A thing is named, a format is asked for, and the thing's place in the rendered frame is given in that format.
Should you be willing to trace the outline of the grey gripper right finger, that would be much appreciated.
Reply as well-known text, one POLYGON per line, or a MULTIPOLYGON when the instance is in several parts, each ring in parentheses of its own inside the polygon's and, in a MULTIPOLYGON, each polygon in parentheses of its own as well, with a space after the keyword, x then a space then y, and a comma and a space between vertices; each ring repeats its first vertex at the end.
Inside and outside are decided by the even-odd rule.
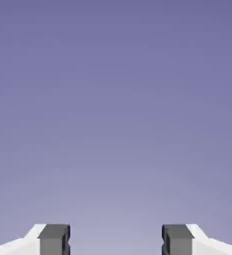
POLYGON ((232 255, 232 245, 209 238, 197 224, 163 224, 161 255, 232 255))

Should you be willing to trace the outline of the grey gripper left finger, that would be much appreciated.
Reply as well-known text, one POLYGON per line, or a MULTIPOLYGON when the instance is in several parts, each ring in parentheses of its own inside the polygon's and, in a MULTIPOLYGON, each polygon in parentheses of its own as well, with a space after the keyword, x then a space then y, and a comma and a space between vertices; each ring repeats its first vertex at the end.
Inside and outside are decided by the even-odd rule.
POLYGON ((0 245, 0 255, 71 255, 69 224, 35 224, 23 237, 0 245))

